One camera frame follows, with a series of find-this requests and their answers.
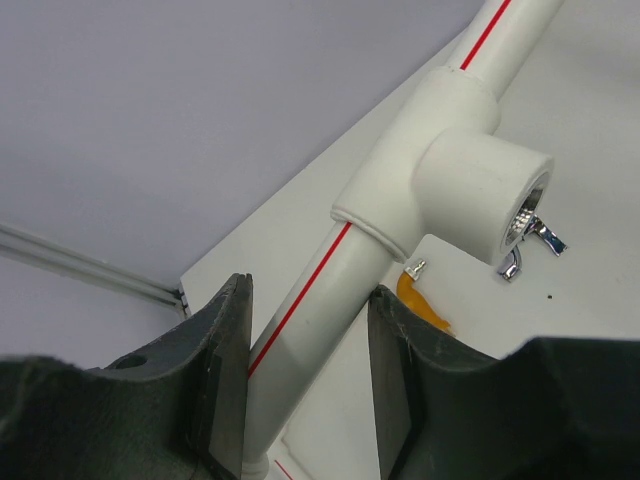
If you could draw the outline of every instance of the red line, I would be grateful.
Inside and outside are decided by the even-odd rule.
[[[284,467],[282,466],[282,464],[281,464],[279,461],[277,461],[277,460],[275,460],[275,462],[276,462],[276,465],[278,465],[278,466],[280,467],[280,470],[282,470],[282,471],[284,472],[284,474],[287,476],[287,478],[288,478],[289,480],[293,480],[293,477],[292,477],[291,475],[289,475],[289,472],[287,472],[287,471],[284,469]]]
[[[500,17],[502,17],[502,14],[507,9],[510,3],[511,3],[511,0],[504,0],[504,2],[502,2],[502,5],[500,5],[500,8],[498,8],[498,11],[489,22],[489,25],[487,25],[487,28],[484,29],[484,32],[482,32],[482,35],[480,35],[480,38],[478,39],[476,44],[473,46],[473,48],[469,52],[469,55],[467,55],[467,58],[465,58],[464,62],[462,62],[462,65],[460,65],[460,70],[466,70],[469,67],[469,64],[471,63],[473,58],[476,56],[480,48],[482,48],[482,45],[487,40],[487,38],[491,34],[491,31],[496,26],[496,24],[500,20]]]
[[[287,313],[282,318],[282,321],[277,326],[276,330],[273,332],[273,334],[271,335],[271,337],[267,341],[267,343],[264,346],[264,348],[262,349],[262,351],[258,354],[256,359],[253,361],[253,363],[249,367],[249,377],[251,377],[253,372],[256,371],[256,368],[258,368],[258,365],[260,365],[260,362],[262,361],[264,356],[267,354],[267,352],[269,351],[269,349],[273,345],[273,342],[276,341],[276,338],[278,338],[278,335],[280,335],[280,332],[282,332],[282,329],[287,324],[289,319],[292,317],[293,312],[295,312],[296,308],[298,308],[298,305],[300,305],[300,302],[302,301],[304,296],[307,294],[307,292],[309,291],[309,289],[313,285],[313,282],[315,282],[316,279],[318,278],[318,275],[320,275],[320,272],[322,271],[322,269],[325,267],[325,265],[327,264],[327,262],[331,258],[331,255],[333,255],[333,252],[335,252],[336,248],[338,248],[338,245],[340,244],[340,242],[342,241],[344,236],[347,234],[347,231],[349,230],[350,227],[351,227],[351,224],[347,222],[345,224],[345,226],[342,228],[342,230],[340,231],[340,233],[338,234],[338,236],[336,237],[336,239],[331,244],[331,247],[329,247],[329,250],[324,255],[324,257],[322,258],[322,260],[320,261],[320,263],[318,264],[316,269],[311,274],[311,278],[309,278],[307,283],[305,283],[304,287],[302,287],[302,290],[300,291],[300,293],[298,294],[298,296],[294,300],[294,302],[291,305],[291,307],[289,307],[289,310],[287,310]]]

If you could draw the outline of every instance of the pipe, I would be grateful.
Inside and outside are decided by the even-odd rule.
[[[383,245],[350,223],[338,222],[331,229],[251,350],[244,480],[264,478],[262,472],[248,472],[264,462],[391,263]]]
[[[393,259],[404,262],[424,235],[434,233],[434,226],[440,227],[443,240],[460,243],[459,248],[487,263],[515,244],[509,236],[517,230],[513,222],[533,192],[539,190],[536,198],[541,198],[552,160],[491,139],[500,118],[496,100],[562,1],[489,0],[449,64],[421,82],[336,200],[331,211],[336,225],[251,351],[243,480],[265,478],[267,449]],[[447,130],[450,134],[443,136]],[[511,151],[521,157],[514,165],[526,171],[508,166],[505,158]],[[450,168],[448,160],[454,160]],[[490,188],[483,190],[474,183],[474,174],[484,167]],[[496,168],[510,169],[511,183],[500,191],[496,185],[503,172]],[[536,177],[538,171],[543,173]],[[441,174],[446,185],[438,185]],[[453,202],[457,211],[451,212],[459,222],[449,225],[438,209],[451,208],[447,205],[462,187],[468,191]],[[482,223],[484,217],[465,217],[478,200],[493,209],[492,198],[500,202],[500,210],[490,223]],[[535,206],[525,210],[533,214]],[[430,224],[432,219],[437,225]],[[482,244],[474,245],[474,238]]]
[[[497,100],[564,0],[488,0],[446,62],[480,79]]]

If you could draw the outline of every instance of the gray wall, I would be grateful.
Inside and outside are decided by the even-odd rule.
[[[104,367],[179,321],[169,308],[0,257],[0,355]]]
[[[481,4],[3,0],[0,223],[177,283]]]

